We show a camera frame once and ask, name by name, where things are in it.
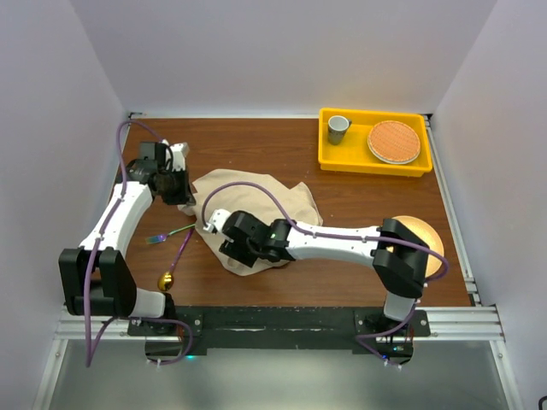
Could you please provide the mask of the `beige cloth napkin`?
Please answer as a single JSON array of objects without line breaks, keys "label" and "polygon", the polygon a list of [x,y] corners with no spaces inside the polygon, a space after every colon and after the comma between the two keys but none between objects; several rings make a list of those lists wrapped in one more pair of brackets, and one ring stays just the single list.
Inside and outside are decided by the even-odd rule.
[{"label": "beige cloth napkin", "polygon": [[277,200],[288,215],[310,225],[321,226],[323,219],[315,204],[309,187],[300,182],[289,188],[269,174],[248,173],[230,169],[215,169],[192,183],[196,205],[180,207],[180,212],[197,218],[197,233],[202,237],[221,265],[229,272],[241,277],[250,276],[273,267],[282,267],[286,263],[257,261],[249,268],[223,255],[220,246],[223,237],[203,230],[202,209],[209,217],[216,209],[230,212],[246,211],[265,224],[281,219],[283,214],[274,204]]}]

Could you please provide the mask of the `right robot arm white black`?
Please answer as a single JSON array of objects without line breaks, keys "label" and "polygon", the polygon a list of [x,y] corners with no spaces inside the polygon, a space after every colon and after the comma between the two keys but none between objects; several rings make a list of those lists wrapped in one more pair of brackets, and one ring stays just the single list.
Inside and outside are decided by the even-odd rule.
[{"label": "right robot arm white black", "polygon": [[217,209],[208,224],[209,232],[224,237],[220,252],[247,267],[259,260],[322,259],[374,269],[387,291],[383,330],[398,336],[410,327],[410,312],[423,293],[429,248],[400,221],[385,219],[381,226],[357,229],[287,219],[267,225],[245,211]]}]

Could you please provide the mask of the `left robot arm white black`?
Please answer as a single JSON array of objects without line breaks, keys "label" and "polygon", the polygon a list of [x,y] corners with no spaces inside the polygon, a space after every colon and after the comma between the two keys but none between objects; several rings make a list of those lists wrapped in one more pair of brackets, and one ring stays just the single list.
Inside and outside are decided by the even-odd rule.
[{"label": "left robot arm white black", "polygon": [[156,198],[167,205],[194,205],[187,143],[144,142],[138,158],[124,164],[108,206],[91,233],[58,260],[65,305],[74,316],[144,319],[158,335],[177,325],[172,297],[140,289],[126,252],[144,213]]}]

